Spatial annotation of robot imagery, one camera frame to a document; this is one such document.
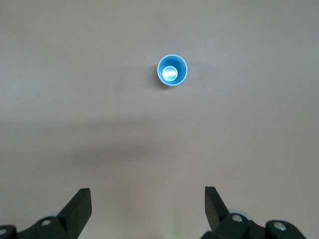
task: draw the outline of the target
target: bolt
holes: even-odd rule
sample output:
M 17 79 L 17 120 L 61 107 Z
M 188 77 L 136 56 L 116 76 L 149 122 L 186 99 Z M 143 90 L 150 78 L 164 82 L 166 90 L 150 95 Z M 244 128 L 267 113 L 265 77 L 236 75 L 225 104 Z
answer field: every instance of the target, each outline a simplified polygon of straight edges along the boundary
M 51 220 L 50 219 L 47 219 L 47 220 L 44 220 L 42 223 L 41 223 L 41 226 L 46 226 L 46 225 L 49 225 L 51 223 Z
M 286 230 L 285 225 L 280 223 L 280 222 L 275 222 L 274 223 L 274 227 L 277 228 L 280 231 L 285 231 Z
M 7 229 L 3 228 L 3 229 L 0 229 L 0 236 L 3 235 L 3 234 L 6 234 L 7 233 Z
M 237 214 L 234 214 L 232 217 L 231 217 L 235 222 L 238 222 L 238 223 L 241 223 L 243 221 L 243 219 L 241 218 L 241 216 L 237 215 Z

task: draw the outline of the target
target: gray background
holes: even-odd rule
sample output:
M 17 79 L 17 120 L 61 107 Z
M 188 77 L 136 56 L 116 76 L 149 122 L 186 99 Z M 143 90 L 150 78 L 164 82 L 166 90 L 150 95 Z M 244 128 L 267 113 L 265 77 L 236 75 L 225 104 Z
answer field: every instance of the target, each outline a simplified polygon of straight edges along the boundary
M 0 224 L 90 187 L 81 239 L 199 239 L 215 186 L 318 238 L 318 63 L 317 0 L 0 1 Z

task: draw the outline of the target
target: small blue plastic cup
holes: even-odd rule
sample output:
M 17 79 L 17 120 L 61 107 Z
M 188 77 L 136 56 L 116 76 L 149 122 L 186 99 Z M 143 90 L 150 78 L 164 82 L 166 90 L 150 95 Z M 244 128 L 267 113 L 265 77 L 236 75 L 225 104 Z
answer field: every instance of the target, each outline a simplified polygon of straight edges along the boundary
M 165 85 L 177 86 L 187 76 L 187 64 L 178 55 L 167 55 L 159 62 L 158 76 Z

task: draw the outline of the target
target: black bracket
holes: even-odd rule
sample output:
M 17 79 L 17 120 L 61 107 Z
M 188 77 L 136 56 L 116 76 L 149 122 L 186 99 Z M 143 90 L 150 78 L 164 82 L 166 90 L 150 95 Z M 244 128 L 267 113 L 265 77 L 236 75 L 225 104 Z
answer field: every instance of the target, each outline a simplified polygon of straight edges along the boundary
M 92 214 L 89 188 L 80 189 L 56 217 L 46 217 L 19 233 L 0 226 L 0 239 L 77 239 Z
M 205 188 L 205 212 L 211 232 L 201 239 L 306 239 L 292 224 L 269 221 L 263 228 L 241 214 L 229 213 L 216 188 Z

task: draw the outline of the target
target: blue cup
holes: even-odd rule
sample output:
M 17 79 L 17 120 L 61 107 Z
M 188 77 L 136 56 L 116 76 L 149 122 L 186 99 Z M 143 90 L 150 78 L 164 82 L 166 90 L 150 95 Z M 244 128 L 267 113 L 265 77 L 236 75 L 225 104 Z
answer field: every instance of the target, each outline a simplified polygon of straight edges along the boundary
M 158 76 L 165 85 L 177 86 L 187 76 L 187 64 L 180 56 L 167 55 L 159 62 Z

